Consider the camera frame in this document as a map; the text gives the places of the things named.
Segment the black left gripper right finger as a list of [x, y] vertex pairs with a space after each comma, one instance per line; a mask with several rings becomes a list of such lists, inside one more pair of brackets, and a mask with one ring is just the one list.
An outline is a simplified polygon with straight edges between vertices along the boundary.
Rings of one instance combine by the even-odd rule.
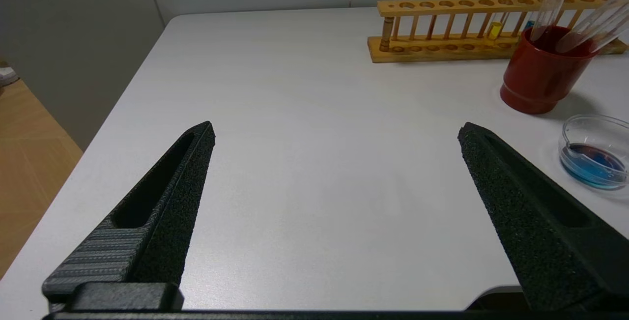
[[530, 308], [626, 312], [627, 238], [494, 132], [467, 122], [457, 138]]

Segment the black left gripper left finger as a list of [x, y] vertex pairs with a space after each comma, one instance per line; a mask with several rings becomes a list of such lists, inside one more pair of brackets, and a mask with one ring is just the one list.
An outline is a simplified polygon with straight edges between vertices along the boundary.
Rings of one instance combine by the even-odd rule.
[[187, 129], [45, 279], [49, 310], [87, 283], [178, 286], [215, 144], [209, 121]]

